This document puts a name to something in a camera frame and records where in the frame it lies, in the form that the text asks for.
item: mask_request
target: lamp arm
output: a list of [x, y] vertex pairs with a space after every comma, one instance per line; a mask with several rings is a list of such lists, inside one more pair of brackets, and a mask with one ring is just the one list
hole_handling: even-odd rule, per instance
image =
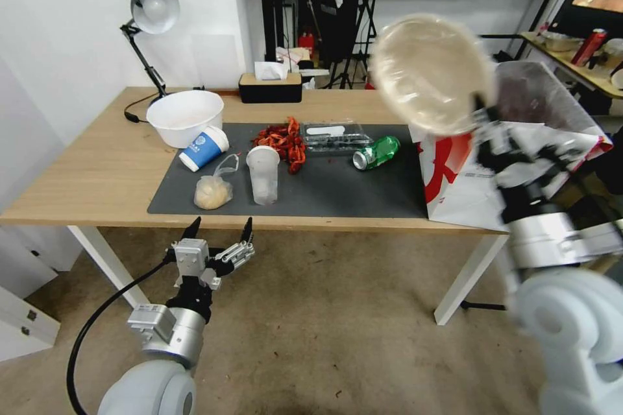
[[136, 42], [134, 41], [134, 36], [141, 32], [141, 30], [136, 26], [132, 26], [132, 22], [133, 21], [130, 20], [128, 23], [125, 23], [123, 26], [121, 26], [120, 29], [126, 39], [130, 42], [130, 45], [134, 49], [134, 52], [138, 56], [139, 60], [141, 60], [141, 63], [145, 67], [145, 72], [147, 73], [147, 76], [149, 76], [149, 79], [151, 79], [152, 83], [154, 83], [154, 85], [158, 89], [159, 97], [166, 96], [166, 83], [157, 72], [157, 70], [152, 65], [147, 63], [147, 60], [145, 59], [143, 53], [140, 51], [140, 49], [136, 45]]

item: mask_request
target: black desk mat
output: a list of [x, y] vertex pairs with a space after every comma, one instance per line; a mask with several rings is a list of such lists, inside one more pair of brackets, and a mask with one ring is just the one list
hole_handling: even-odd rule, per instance
[[[276, 215], [309, 217], [398, 217], [426, 218], [426, 202], [419, 158], [406, 125], [363, 125], [374, 139], [396, 136], [401, 143], [397, 155], [385, 164], [360, 172], [349, 156], [307, 153], [299, 173], [287, 173], [279, 163], [278, 200], [270, 206], [253, 202], [249, 168], [245, 163], [251, 140], [266, 127], [256, 123], [225, 123], [230, 149], [197, 172], [173, 158], [151, 204], [150, 214]], [[240, 152], [238, 172], [225, 175], [234, 186], [234, 198], [219, 209], [206, 211], [193, 203], [195, 185], [203, 175], [212, 175], [228, 154]]]

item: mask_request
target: red and white paper bag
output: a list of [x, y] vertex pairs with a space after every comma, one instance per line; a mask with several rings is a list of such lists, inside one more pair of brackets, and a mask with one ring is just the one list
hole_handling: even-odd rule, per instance
[[[572, 141], [580, 151], [574, 167], [603, 154], [611, 142], [555, 76], [537, 62], [498, 65], [498, 110], [513, 137], [528, 152], [546, 143]], [[410, 127], [419, 144], [428, 217], [491, 230], [505, 230], [504, 208], [493, 173], [476, 162], [472, 135], [435, 137]], [[552, 196], [567, 179], [561, 173], [546, 187]]]

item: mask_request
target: wooden table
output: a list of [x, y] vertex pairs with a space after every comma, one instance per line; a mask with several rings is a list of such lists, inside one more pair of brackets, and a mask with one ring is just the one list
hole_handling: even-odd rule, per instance
[[[66, 225], [112, 283], [121, 288], [130, 274], [97, 230], [98, 226], [178, 227], [192, 215], [148, 214], [176, 150], [166, 146], [148, 124], [123, 117], [130, 102], [151, 94], [151, 88], [127, 88], [65, 152], [2, 215], [2, 224]], [[296, 115], [300, 121], [344, 121], [361, 124], [400, 124], [381, 103], [376, 91], [303, 91], [300, 104], [243, 104], [235, 95], [223, 96], [223, 120], [229, 123], [275, 123]], [[133, 107], [144, 115], [148, 101]], [[205, 215], [201, 228], [239, 229], [246, 216]], [[506, 241], [499, 232], [432, 222], [427, 219], [358, 217], [255, 216], [256, 230], [412, 231], [483, 235], [467, 264], [435, 311], [445, 324]], [[135, 306], [149, 303], [139, 287], [125, 294]]]
[[567, 70], [572, 76], [576, 77], [585, 86], [597, 89], [604, 95], [607, 95], [611, 99], [623, 99], [623, 91], [617, 89], [610, 82], [609, 77], [604, 78], [601, 75], [597, 75], [593, 70], [587, 67], [578, 67], [571, 63], [571, 59], [575, 55], [575, 51], [569, 52], [552, 52], [545, 48], [545, 44], [537, 39], [536, 32], [522, 32], [521, 37], [526, 40], [532, 47], [539, 52], [547, 55], [557, 65], [560, 65], [563, 69]]

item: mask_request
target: concrete floor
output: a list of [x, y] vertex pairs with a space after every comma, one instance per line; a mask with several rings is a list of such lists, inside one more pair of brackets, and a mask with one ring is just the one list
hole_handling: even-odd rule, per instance
[[[137, 276], [178, 230], [103, 230]], [[213, 246], [237, 232], [202, 231]], [[258, 232], [257, 255], [227, 277], [195, 374], [198, 414], [534, 415], [543, 381], [536, 345], [499, 312], [460, 311], [437, 327], [439, 303], [478, 238], [445, 235]], [[143, 287], [174, 294], [174, 265]], [[67, 356], [95, 308], [113, 291], [83, 255], [29, 301], [61, 321], [53, 349], [0, 364], [1, 413], [71, 412]], [[499, 302], [495, 270], [473, 300]], [[142, 361], [119, 300], [92, 328], [78, 391], [96, 413], [107, 388]]]

